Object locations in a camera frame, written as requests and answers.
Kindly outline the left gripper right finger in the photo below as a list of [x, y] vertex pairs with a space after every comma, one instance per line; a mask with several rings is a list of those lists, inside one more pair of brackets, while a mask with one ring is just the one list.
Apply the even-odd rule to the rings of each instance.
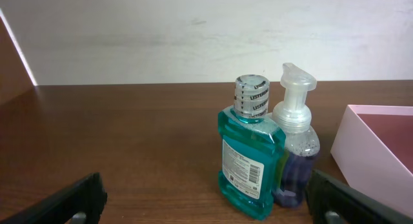
[[305, 197], [314, 223], [412, 224], [412, 218], [320, 170], [312, 171]]

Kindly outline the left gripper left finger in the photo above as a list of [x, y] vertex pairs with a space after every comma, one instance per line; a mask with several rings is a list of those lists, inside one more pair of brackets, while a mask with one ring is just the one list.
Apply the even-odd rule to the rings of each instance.
[[66, 223], [77, 214], [84, 215], [84, 223], [98, 223], [107, 199], [101, 175], [94, 172], [2, 220], [1, 224]]

